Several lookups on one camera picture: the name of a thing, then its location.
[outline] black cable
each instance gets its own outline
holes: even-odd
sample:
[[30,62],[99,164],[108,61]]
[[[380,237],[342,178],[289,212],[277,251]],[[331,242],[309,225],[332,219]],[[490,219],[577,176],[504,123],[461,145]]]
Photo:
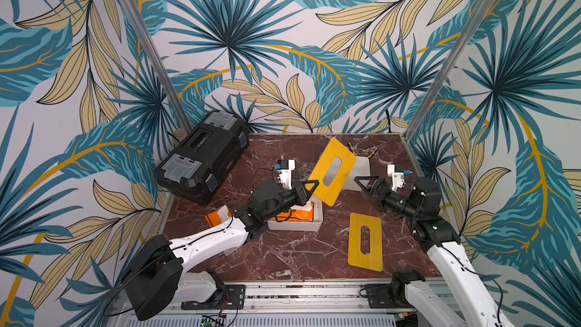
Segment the black cable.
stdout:
[[289,220],[291,219],[291,216],[292,216],[292,212],[293,212],[293,211],[294,211],[294,210],[293,210],[292,208],[291,208],[291,209],[289,209],[289,215],[287,216],[287,218],[286,218],[286,219],[284,219],[284,220],[282,220],[282,221],[279,221],[279,219],[278,219],[278,215],[274,216],[274,220],[275,220],[276,222],[285,222],[285,221],[289,221]]
[[257,169],[256,169],[256,171],[254,171],[254,175],[252,176],[252,192],[254,192],[254,180],[256,179],[256,172],[258,172],[258,171],[260,171],[260,170],[263,170],[263,171],[269,171],[269,172],[271,172],[271,173],[275,174],[276,176],[278,176],[278,173],[276,173],[276,172],[275,172],[275,171],[273,171],[273,170],[269,170],[268,168],[257,168]]
[[232,325],[232,323],[234,323],[234,321],[236,321],[236,318],[238,317],[238,305],[236,304],[236,302],[232,302],[232,304],[234,305],[234,307],[236,307],[236,315],[234,316],[234,319],[232,320],[232,322],[230,322],[228,324],[228,326],[226,326],[226,327],[230,327]]
[[424,240],[424,241],[427,243],[430,243],[432,245],[435,245],[436,247],[441,247],[442,249],[446,250],[450,255],[452,255],[458,261],[458,263],[462,266],[462,270],[466,270],[469,273],[476,274],[477,276],[480,276],[481,278],[488,278],[496,284],[496,286],[498,287],[498,290],[500,291],[500,300],[498,301],[498,309],[496,310],[496,319],[498,320],[498,325],[500,327],[502,325],[500,323],[500,308],[503,305],[503,298],[504,298],[504,292],[503,292],[503,289],[500,287],[500,284],[498,284],[498,282],[494,278],[492,278],[490,275],[480,274],[478,272],[471,271],[470,269],[468,269],[466,266],[464,266],[464,264],[462,264],[462,262],[460,261],[460,258],[458,258],[456,255],[454,255],[454,253],[451,252],[450,250],[448,250],[444,245],[438,245],[438,244],[433,243],[429,240]]
[[200,239],[202,239],[202,238],[204,238],[204,237],[206,237],[206,236],[213,235],[213,234],[215,234],[215,233],[219,233],[219,232],[222,232],[222,231],[224,231],[225,229],[228,229],[228,228],[229,228],[229,227],[232,225],[232,221],[234,221],[234,217],[230,217],[230,223],[229,223],[229,224],[228,224],[228,226],[226,226],[225,228],[223,228],[223,229],[220,229],[220,230],[216,230],[216,231],[212,231],[212,232],[209,232],[209,233],[207,233],[207,234],[204,234],[204,235],[200,236],[199,238],[197,238],[197,239],[195,239],[195,240],[193,240],[193,241],[191,241],[191,242],[189,242],[189,243],[187,243],[187,244],[185,244],[185,245],[180,245],[180,246],[177,246],[177,247],[175,247],[175,248],[173,248],[173,249],[170,249],[169,251],[166,251],[166,252],[164,252],[163,254],[159,255],[157,258],[153,259],[151,262],[149,262],[149,264],[145,265],[145,266],[144,266],[143,268],[141,268],[141,269],[140,269],[140,270],[139,270],[139,271],[138,271],[138,272],[137,272],[137,273],[136,273],[134,276],[132,276],[132,277],[131,277],[131,279],[127,280],[127,282],[126,282],[126,283],[123,283],[123,284],[122,284],[122,285],[119,287],[119,289],[117,290],[117,292],[116,292],[115,294],[113,294],[113,296],[111,297],[111,299],[109,300],[109,302],[108,302],[108,303],[105,305],[105,308],[103,309],[103,315],[104,315],[105,317],[113,317],[113,316],[117,316],[117,315],[120,315],[120,314],[127,313],[127,312],[129,312],[129,311],[132,311],[132,310],[133,310],[133,308],[131,308],[131,309],[126,309],[126,310],[124,310],[124,311],[121,311],[121,312],[118,312],[118,313],[115,313],[115,314],[105,314],[105,311],[107,310],[107,308],[108,308],[108,307],[109,307],[109,305],[111,304],[111,301],[113,301],[113,299],[115,299],[115,297],[117,297],[117,295],[118,295],[118,294],[119,294],[119,293],[120,293],[120,292],[123,290],[123,288],[125,288],[125,287],[127,286],[127,284],[131,283],[131,281],[132,281],[132,280],[134,280],[134,279],[135,279],[135,278],[136,278],[136,277],[137,277],[139,274],[141,274],[142,272],[144,272],[144,270],[146,270],[147,268],[149,268],[149,266],[151,266],[151,265],[153,265],[154,263],[156,263],[156,262],[157,262],[159,259],[161,259],[161,258],[162,258],[163,256],[165,256],[166,254],[168,254],[168,253],[173,253],[173,251],[174,251],[174,250],[177,250],[177,249],[179,249],[180,247],[185,247],[185,246],[191,245],[191,244],[195,243],[196,241],[198,241],[198,240],[200,240]]

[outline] wall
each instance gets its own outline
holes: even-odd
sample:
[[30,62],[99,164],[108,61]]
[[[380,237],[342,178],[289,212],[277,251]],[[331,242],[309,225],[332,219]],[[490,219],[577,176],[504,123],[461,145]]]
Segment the wall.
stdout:
[[116,0],[3,3],[0,326],[99,326],[177,124]]
[[403,131],[477,0],[164,1],[153,40],[192,123],[324,133],[388,131],[386,110]]
[[579,8],[493,7],[499,21],[484,20],[412,140],[446,193],[442,215],[517,326],[581,325]]

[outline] white container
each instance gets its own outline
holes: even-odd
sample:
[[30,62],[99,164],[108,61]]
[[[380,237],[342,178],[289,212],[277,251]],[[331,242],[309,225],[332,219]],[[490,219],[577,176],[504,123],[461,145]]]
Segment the white container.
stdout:
[[283,230],[283,231],[314,231],[317,232],[323,223],[323,202],[315,195],[311,196],[310,201],[314,203],[313,221],[283,221],[277,222],[273,218],[268,220],[269,230]]

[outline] red marble surface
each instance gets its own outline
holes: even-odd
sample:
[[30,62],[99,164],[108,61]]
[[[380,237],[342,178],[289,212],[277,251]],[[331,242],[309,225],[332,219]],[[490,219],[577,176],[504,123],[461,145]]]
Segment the red marble surface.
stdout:
[[[351,142],[358,156],[374,148],[378,152],[370,161],[371,175],[386,176],[388,162],[414,170],[397,134],[334,135],[340,142]],[[330,135],[258,135],[250,136],[250,145],[207,207],[176,197],[164,234],[172,239],[207,229],[204,216],[224,204],[238,210],[248,200],[252,178],[257,168],[270,168],[279,159],[295,159],[295,180],[307,179]],[[256,173],[255,184],[271,178],[267,171]],[[409,193],[415,176],[406,176],[404,193]],[[351,213],[378,216],[382,220],[383,271],[358,268],[347,263],[349,219]],[[323,204],[323,224],[318,232],[266,231],[259,239],[243,245],[229,256],[214,256],[193,268],[217,272],[222,280],[384,278],[393,272],[417,269],[424,276],[439,272],[411,237],[403,220],[379,215],[359,192],[344,190],[335,206]]]

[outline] yellow plate with slot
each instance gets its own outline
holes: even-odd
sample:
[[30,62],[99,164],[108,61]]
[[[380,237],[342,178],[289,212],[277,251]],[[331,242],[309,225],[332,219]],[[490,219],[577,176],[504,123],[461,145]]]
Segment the yellow plate with slot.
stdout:
[[[361,228],[369,228],[369,254],[361,252]],[[378,217],[351,214],[349,222],[349,265],[381,272],[383,270],[383,243],[381,220]]]
[[[323,178],[325,178],[325,174],[329,171],[329,167],[335,158],[341,160],[341,166],[339,167],[335,178],[333,178],[333,182],[331,182],[329,186],[325,186]],[[355,154],[351,153],[349,149],[341,144],[341,142],[336,138],[332,138],[315,165],[313,173],[311,173],[311,176],[309,177],[309,180],[316,179],[319,181],[319,186],[315,190],[315,196],[319,197],[321,201],[329,206],[335,205],[335,201],[343,189],[345,181],[347,180],[347,177],[349,177],[349,173],[353,169],[356,160],[357,157]]]

